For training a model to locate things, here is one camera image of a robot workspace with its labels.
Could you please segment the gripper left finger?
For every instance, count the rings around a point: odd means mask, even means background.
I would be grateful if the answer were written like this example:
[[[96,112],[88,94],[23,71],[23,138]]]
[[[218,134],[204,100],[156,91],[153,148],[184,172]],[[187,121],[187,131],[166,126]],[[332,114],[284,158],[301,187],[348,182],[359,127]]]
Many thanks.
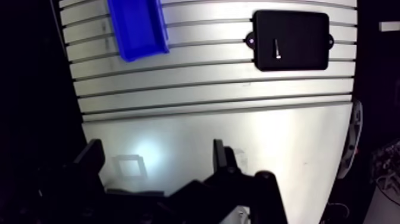
[[[105,154],[91,140],[68,163],[39,170],[39,223],[153,223],[161,191],[105,189],[99,172]]]

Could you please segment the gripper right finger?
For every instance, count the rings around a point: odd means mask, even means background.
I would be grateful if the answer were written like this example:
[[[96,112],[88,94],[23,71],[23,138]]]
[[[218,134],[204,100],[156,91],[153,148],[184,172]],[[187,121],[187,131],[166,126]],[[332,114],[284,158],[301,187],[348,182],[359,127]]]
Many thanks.
[[[169,196],[174,223],[220,223],[236,207],[248,207],[252,223],[287,223],[276,177],[269,171],[242,173],[233,149],[213,140],[214,173],[192,181]]]

